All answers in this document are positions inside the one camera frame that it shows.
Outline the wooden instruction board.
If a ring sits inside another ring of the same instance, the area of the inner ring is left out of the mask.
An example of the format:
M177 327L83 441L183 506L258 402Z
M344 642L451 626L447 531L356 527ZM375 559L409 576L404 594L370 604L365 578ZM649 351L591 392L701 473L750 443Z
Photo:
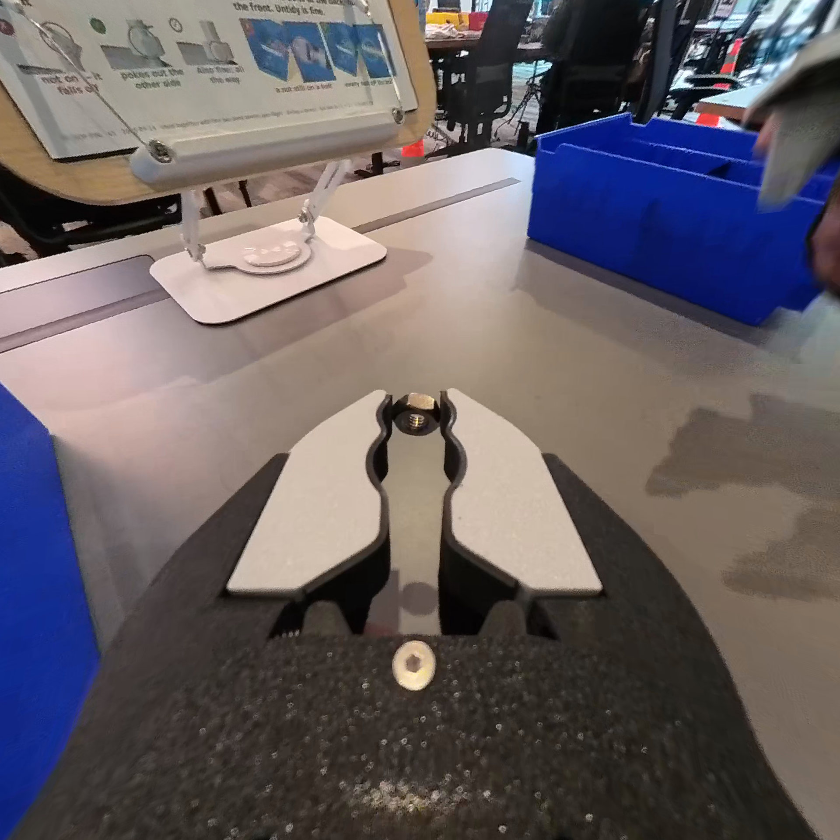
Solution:
M407 72L416 92L417 107L415 110L405 112L405 121L392 140L362 145L357 148L356 154L350 157L366 152L383 151L420 140L429 128L434 115L435 84L428 63L424 33L419 24L417 7L414 2L388 3L392 9ZM147 186L132 174L130 156L138 147L148 143L142 140L132 151L70 161L53 160L29 127L22 113L18 111L3 83L1 129L2 167L27 184L54 196L77 203L107 206L137 203L154 196L178 193L178 190L163 192L160 188ZM239 177L249 178L269 174L309 163L285 163L278 169L263 174L235 175L221 182L230 182Z

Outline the steel hex nut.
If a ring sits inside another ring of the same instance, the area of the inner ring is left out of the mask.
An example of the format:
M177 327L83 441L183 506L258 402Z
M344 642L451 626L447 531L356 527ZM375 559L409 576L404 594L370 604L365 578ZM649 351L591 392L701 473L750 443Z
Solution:
M405 435L430 435L438 429L439 422L440 406L430 395L407 393L392 405L392 423Z

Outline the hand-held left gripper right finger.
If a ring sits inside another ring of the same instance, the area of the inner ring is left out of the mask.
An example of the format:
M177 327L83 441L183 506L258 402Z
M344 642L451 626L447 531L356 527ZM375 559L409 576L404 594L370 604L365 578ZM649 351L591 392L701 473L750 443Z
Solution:
M603 586L540 448L464 392L441 393L443 536L474 568L526 599L598 596Z

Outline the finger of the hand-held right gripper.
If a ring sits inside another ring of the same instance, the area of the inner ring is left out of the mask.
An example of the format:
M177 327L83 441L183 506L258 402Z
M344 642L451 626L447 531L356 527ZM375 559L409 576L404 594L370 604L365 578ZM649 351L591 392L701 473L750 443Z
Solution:
M838 84L839 30L811 40L779 76L760 87L743 115L743 125L763 122L774 107Z

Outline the black office chair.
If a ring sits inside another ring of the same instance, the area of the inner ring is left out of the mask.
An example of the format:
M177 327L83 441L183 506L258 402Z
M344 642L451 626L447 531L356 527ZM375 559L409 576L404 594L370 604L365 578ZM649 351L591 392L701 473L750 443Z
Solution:
M644 26L638 65L640 93L628 106L637 123L658 116L668 103L683 116L700 99L696 89L714 94L704 82L717 73L732 41L744 37L748 19L735 14L737 2L652 2Z
M527 1L493 2L477 41L462 55L438 64L438 110L446 132L459 129L459 134L433 156L451 157L490 145L494 122L511 110L513 67L531 6Z

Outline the long wooden table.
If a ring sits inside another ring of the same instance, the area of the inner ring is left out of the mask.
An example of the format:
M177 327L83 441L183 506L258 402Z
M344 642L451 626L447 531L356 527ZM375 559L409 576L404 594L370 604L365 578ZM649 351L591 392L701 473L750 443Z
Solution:
M722 117L732 122L740 122L765 89L769 87L769 82L764 82L738 90L723 91L714 88L713 92L716 95L699 100L694 104L693 110L697 113Z

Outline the blue plastic bin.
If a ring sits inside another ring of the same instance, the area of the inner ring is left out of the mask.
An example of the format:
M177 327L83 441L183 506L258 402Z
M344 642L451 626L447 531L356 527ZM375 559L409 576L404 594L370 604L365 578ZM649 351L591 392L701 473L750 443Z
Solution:
M806 236L838 160L760 206L755 133L628 113L537 138L528 236L749 326L818 294Z
M2 839L55 768L99 658L53 439L2 386Z

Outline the person's right hand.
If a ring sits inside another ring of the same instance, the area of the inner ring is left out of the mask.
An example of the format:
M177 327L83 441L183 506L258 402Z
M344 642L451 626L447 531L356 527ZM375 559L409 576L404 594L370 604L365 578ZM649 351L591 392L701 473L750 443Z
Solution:
M839 301L839 199L826 202L805 240L815 281L825 294Z

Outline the printed instruction sheet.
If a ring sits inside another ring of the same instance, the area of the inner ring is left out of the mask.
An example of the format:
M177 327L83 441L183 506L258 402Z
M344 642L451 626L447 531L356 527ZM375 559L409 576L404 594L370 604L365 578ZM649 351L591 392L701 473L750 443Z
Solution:
M417 108L388 2L2 2L2 83L55 161Z

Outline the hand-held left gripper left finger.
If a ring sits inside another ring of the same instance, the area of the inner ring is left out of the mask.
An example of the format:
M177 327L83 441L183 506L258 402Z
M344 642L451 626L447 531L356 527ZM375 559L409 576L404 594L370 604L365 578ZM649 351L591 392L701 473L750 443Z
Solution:
M372 391L288 453L228 578L236 596L301 599L383 548L392 397Z

